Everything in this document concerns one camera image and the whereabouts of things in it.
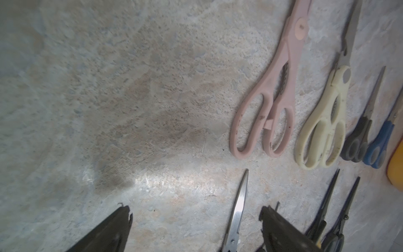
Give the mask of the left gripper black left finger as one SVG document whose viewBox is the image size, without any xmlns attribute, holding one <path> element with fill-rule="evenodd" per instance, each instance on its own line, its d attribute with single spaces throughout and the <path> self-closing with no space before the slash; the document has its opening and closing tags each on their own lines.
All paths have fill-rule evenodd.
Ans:
<svg viewBox="0 0 403 252">
<path fill-rule="evenodd" d="M 122 252 L 133 222 L 128 206 L 121 206 L 73 245 L 69 252 Z"/>
</svg>

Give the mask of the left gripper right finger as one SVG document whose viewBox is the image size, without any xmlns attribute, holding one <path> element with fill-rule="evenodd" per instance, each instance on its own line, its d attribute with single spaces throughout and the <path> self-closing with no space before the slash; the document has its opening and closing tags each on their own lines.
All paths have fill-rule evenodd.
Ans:
<svg viewBox="0 0 403 252">
<path fill-rule="evenodd" d="M 261 209 L 264 245 L 260 252 L 320 252 L 321 249 L 270 206 Z"/>
</svg>

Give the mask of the yellow black handled scissors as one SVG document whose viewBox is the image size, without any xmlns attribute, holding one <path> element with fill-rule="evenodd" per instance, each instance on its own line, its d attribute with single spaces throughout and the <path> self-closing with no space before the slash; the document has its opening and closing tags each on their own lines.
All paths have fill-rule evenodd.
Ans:
<svg viewBox="0 0 403 252">
<path fill-rule="evenodd" d="M 340 169 L 337 169 L 337 171 L 335 172 L 331 183 L 324 195 L 323 201 L 321 203 L 321 206 L 318 210 L 318 213 L 313 221 L 313 223 L 311 224 L 311 226 L 307 229 L 305 235 L 308 239 L 310 239 L 311 241 L 313 241 L 315 243 L 315 245 L 317 245 L 317 247 L 321 247 L 319 245 L 319 238 L 321 237 L 327 222 L 324 220 L 325 219 L 325 215 L 327 213 L 327 208 L 328 208 L 328 204 L 330 202 L 336 181 L 338 179 L 340 173 Z"/>
</svg>

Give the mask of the large black scissors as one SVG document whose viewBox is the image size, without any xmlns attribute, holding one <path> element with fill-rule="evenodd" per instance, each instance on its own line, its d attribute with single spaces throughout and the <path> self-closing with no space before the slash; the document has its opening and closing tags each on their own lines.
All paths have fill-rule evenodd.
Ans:
<svg viewBox="0 0 403 252">
<path fill-rule="evenodd" d="M 246 169 L 238 188 L 228 229 L 224 238 L 222 252 L 236 252 L 239 244 L 239 229 L 245 207 L 249 170 Z"/>
</svg>

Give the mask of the cream kitchen scissors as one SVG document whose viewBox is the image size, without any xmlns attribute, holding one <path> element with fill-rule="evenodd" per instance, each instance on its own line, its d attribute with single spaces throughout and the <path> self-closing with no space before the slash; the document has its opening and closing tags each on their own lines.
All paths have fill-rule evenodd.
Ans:
<svg viewBox="0 0 403 252">
<path fill-rule="evenodd" d="M 332 166 L 346 138 L 346 100 L 352 79 L 353 51 L 362 1 L 355 1 L 342 39 L 342 49 L 328 77 L 322 97 L 302 127 L 294 159 L 301 169 Z"/>
</svg>

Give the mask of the small black scissors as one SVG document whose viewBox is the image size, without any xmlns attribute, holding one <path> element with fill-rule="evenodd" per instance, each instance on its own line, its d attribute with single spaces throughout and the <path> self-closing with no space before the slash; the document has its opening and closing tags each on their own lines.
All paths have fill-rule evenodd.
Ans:
<svg viewBox="0 0 403 252">
<path fill-rule="evenodd" d="M 368 149 L 368 133 L 373 121 L 371 120 L 374 111 L 376 98 L 381 86 L 386 66 L 382 67 L 372 94 L 368 100 L 365 110 L 360 117 L 353 132 L 346 138 L 340 157 L 346 161 L 355 163 L 361 162 Z"/>
</svg>

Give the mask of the pink scissors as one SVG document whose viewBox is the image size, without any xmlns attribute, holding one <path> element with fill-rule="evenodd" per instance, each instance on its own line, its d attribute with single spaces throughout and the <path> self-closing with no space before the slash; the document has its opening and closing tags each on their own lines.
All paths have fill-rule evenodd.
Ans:
<svg viewBox="0 0 403 252">
<path fill-rule="evenodd" d="M 272 158 L 281 156 L 291 139 L 295 126 L 298 66 L 309 33 L 311 7 L 312 1 L 295 1 L 291 14 L 285 21 L 272 62 L 239 106 L 229 137 L 230 151 L 238 159 L 245 159 L 253 152 L 260 134 L 263 134 L 263 150 Z M 249 104 L 256 96 L 263 97 L 263 104 L 245 148 L 239 150 L 239 126 Z"/>
</svg>

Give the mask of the blue handled scissors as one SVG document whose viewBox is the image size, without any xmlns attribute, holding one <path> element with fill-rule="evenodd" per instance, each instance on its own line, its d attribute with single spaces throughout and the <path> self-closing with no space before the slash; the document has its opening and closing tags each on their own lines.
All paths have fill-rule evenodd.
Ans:
<svg viewBox="0 0 403 252">
<path fill-rule="evenodd" d="M 377 137 L 368 146 L 366 154 L 364 155 L 363 162 L 374 169 L 379 169 L 386 160 L 387 146 L 391 134 L 395 127 L 395 120 L 403 106 L 403 89 L 400 90 L 395 104 L 390 111 L 387 120 L 383 123 Z"/>
</svg>

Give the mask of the yellow storage tray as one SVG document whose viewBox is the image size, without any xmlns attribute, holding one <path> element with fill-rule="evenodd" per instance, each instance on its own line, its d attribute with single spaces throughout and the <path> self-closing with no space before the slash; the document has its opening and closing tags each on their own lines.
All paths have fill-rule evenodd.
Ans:
<svg viewBox="0 0 403 252">
<path fill-rule="evenodd" d="M 388 167 L 387 177 L 390 183 L 400 192 L 403 191 L 403 140 L 392 154 Z"/>
</svg>

